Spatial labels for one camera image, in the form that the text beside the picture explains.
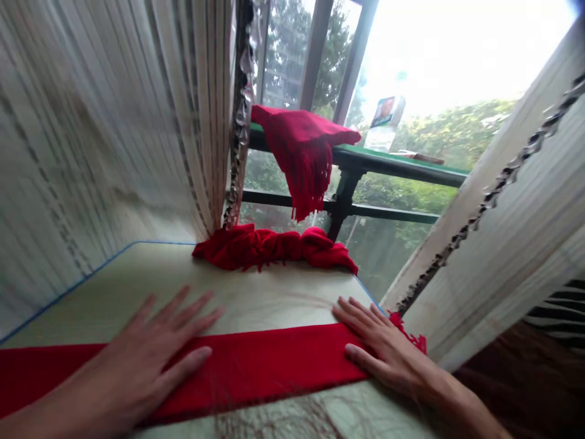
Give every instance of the curtain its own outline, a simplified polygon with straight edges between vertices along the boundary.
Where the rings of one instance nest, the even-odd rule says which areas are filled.
[[[388,309],[410,305],[407,331],[424,334],[430,357],[444,368],[457,369],[585,269],[585,98],[572,103],[558,131],[542,136],[540,151],[525,161],[519,156],[566,101],[564,92],[585,91],[585,82],[574,83],[584,72],[581,17],[382,300]],[[478,214],[485,188],[497,187],[515,157],[512,164],[521,163],[516,182],[504,186],[496,205],[485,204],[478,230],[470,226],[465,240],[452,241]],[[455,248],[445,253],[449,244]],[[446,265],[439,262],[436,274],[417,289],[437,255],[446,256]],[[414,301],[413,293],[420,294]]]
[[[221,227],[235,3],[0,3],[0,338],[138,240]]]

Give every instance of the water bottle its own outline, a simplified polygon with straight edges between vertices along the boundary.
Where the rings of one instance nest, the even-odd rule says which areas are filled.
[[[404,98],[405,81],[406,72],[399,72],[396,77],[394,96],[378,101],[376,114],[367,132],[364,148],[378,152],[390,152],[398,124],[402,119],[402,113],[406,106],[406,99]]]

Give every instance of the balcony railing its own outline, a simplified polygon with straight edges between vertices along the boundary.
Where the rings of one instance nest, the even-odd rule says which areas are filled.
[[[250,130],[250,148],[270,152],[266,144],[264,130],[257,124],[252,124]],[[333,241],[337,239],[344,220],[352,215],[422,224],[434,224],[439,218],[439,215],[430,213],[354,204],[353,192],[360,179],[368,172],[450,187],[461,186],[467,177],[467,174],[462,171],[444,166],[381,154],[348,145],[333,148],[333,164],[339,166],[341,179],[333,197],[326,199],[324,203],[324,210],[328,213],[326,232]],[[293,206],[290,195],[251,189],[244,190],[242,201],[284,207]]]

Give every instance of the table top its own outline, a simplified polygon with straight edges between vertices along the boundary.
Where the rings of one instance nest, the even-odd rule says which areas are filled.
[[[246,272],[224,271],[202,260],[193,260],[193,246],[184,244],[136,243],[64,296],[39,317],[24,326],[0,348],[50,346],[55,344],[108,342],[125,325],[150,293],[166,303],[182,285],[191,285],[191,297],[215,292],[207,305],[226,308],[225,315],[206,334],[229,334],[334,323],[331,306],[342,296],[353,296],[364,305],[371,297],[357,278],[344,270],[324,270],[305,262],[288,262]],[[222,429],[234,419],[266,426],[271,414],[286,429],[284,437],[310,437],[309,412],[315,406],[348,437],[436,437],[416,409],[373,381],[340,386],[309,396],[236,410],[219,422],[216,416],[194,419],[136,432],[134,437],[193,438],[224,437]],[[260,437],[246,429],[229,437]],[[315,437],[327,437],[315,432]]]

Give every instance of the red fabric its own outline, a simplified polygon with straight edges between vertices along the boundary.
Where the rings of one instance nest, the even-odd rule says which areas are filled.
[[[211,346],[213,355],[144,424],[177,422],[363,380],[367,374],[345,356],[347,343],[367,349],[343,323],[195,338],[170,365],[201,346]],[[104,346],[0,349],[0,418],[44,396]]]
[[[193,257],[204,258],[223,269],[248,269],[279,260],[305,259],[319,268],[347,267],[358,274],[358,267],[341,243],[333,243],[323,230],[309,227],[303,235],[297,232],[276,233],[254,230],[253,224],[218,230],[205,242],[195,246]]]
[[[392,324],[397,327],[401,333],[404,334],[404,336],[413,344],[415,345],[418,350],[420,352],[422,352],[423,354],[427,354],[427,339],[425,337],[423,337],[422,335],[419,335],[419,338],[416,338],[414,335],[412,334],[408,334],[405,330],[404,330],[404,322],[402,321],[402,318],[400,317],[400,313],[393,313],[390,310],[388,310],[388,314],[390,315],[390,321],[392,322]]]
[[[333,165],[332,147],[354,145],[360,133],[306,111],[252,107],[252,122],[261,125],[292,197],[293,218],[304,220],[323,210]]]

